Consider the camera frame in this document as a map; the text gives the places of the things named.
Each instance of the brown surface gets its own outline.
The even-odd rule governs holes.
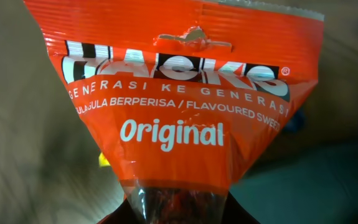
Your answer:
[[[326,15],[308,123],[263,155],[277,159],[358,134],[358,0],[287,0]],[[0,0],[0,223],[95,223],[121,201],[21,0]]]

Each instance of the orange package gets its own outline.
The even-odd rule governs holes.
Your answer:
[[[245,0],[25,4],[146,223],[218,223],[230,186],[318,82],[315,12]]]

